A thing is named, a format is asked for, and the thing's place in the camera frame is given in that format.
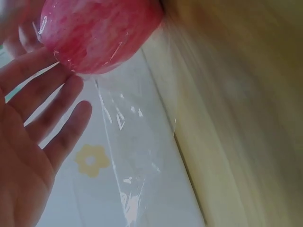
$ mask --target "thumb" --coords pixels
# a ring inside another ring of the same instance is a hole
[[[25,11],[25,4],[15,5],[9,9],[0,11],[0,45],[2,45],[12,31],[17,29],[18,25],[21,24],[25,16]]]

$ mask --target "wooden surface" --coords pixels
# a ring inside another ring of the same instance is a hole
[[[205,220],[302,227],[303,8],[213,2],[168,0],[164,29],[143,47]]]

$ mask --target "hand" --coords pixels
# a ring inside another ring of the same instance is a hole
[[[37,39],[35,27],[40,27],[44,2],[45,0],[0,0],[0,15],[9,19],[5,40],[1,40],[0,34],[0,44],[4,42],[4,47],[14,58],[43,46]]]
[[[61,131],[41,149],[83,88],[81,78],[57,64],[28,82],[7,104],[5,96],[36,72],[55,63],[45,48],[0,69],[0,226],[33,227],[40,219],[62,162],[82,135],[91,105],[79,103]],[[50,105],[27,126],[24,122],[60,85]]]

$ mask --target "yellow flower pattern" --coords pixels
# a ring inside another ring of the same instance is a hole
[[[89,177],[97,177],[101,168],[107,168],[110,165],[104,147],[89,144],[85,144],[77,153],[75,162],[78,163],[79,172]]]

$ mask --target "red apple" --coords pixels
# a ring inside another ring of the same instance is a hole
[[[46,0],[39,34],[70,70],[102,74],[134,55],[162,17],[157,0]]]

